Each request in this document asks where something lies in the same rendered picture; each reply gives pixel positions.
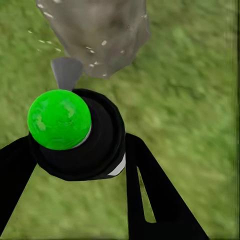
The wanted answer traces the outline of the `pesticide atomizer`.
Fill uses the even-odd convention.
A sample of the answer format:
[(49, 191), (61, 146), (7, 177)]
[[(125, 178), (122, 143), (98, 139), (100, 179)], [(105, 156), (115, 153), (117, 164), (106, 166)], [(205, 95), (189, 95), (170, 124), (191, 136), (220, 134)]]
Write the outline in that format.
[(126, 129), (105, 95), (75, 88), (84, 65), (74, 58), (51, 61), (58, 89), (43, 92), (27, 114), (31, 153), (39, 166), (65, 181), (111, 179), (126, 166)]

